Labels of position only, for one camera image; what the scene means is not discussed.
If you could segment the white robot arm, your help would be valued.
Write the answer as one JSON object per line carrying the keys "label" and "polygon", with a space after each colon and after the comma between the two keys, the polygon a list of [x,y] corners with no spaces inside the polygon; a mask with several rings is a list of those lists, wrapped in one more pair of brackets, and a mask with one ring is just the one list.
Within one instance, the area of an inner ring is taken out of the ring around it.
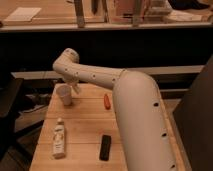
{"label": "white robot arm", "polygon": [[53,69],[74,87],[79,81],[112,91],[128,171],[178,171],[156,81],[146,73],[81,64],[65,49]]}

